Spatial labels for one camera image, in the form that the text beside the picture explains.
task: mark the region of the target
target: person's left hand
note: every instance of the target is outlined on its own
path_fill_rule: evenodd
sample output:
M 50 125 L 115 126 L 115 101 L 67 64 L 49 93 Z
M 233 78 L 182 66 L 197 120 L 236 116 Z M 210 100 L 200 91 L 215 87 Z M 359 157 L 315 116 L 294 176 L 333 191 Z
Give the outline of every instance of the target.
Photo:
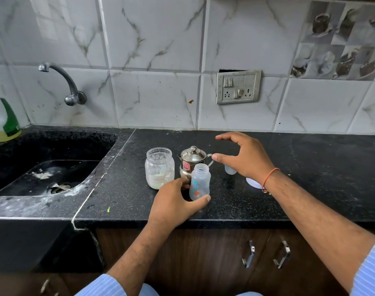
M 186 219 L 205 207 L 211 197 L 203 197 L 188 202 L 181 194 L 182 185 L 186 186 L 186 178 L 175 179 L 164 184 L 153 200 L 148 224 L 154 224 L 157 228 L 163 228 L 169 233 Z

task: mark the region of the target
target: food residue in sink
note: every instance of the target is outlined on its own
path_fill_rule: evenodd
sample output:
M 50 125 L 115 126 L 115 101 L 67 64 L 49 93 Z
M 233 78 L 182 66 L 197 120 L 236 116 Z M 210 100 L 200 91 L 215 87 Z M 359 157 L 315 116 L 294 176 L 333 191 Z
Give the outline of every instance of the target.
M 44 173 L 35 173 L 31 172 L 32 175 L 34 175 L 37 179 L 49 179 L 53 174 L 50 172 L 44 172 Z

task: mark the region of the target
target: teapot lid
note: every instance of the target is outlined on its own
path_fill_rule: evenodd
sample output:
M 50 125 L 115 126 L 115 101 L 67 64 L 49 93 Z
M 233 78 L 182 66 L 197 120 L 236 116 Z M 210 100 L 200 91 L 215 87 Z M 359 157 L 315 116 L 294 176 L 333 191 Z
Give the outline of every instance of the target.
M 181 158 L 187 162 L 200 162 L 207 158 L 207 154 L 193 145 L 181 153 Z

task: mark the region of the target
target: stainless steel teapot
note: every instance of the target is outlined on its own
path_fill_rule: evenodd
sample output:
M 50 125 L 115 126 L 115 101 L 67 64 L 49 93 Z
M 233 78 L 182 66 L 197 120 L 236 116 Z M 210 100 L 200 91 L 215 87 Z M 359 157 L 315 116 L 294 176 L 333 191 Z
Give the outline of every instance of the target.
M 196 146 L 191 146 L 188 149 L 185 149 L 179 157 L 181 160 L 181 165 L 179 167 L 179 173 L 181 177 L 191 179 L 191 172 L 193 171 L 196 164 L 205 163 L 205 160 L 208 159 L 212 154 L 206 154 L 202 149 L 198 149 Z

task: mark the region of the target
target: shirt sleeve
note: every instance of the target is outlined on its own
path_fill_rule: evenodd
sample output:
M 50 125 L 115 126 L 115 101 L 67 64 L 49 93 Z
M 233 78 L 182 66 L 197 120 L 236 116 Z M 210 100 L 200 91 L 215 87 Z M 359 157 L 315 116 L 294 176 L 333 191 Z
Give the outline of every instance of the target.
M 98 278 L 80 290 L 76 296 L 127 296 L 121 284 L 108 274 Z
M 375 245 L 353 280 L 351 296 L 375 296 Z

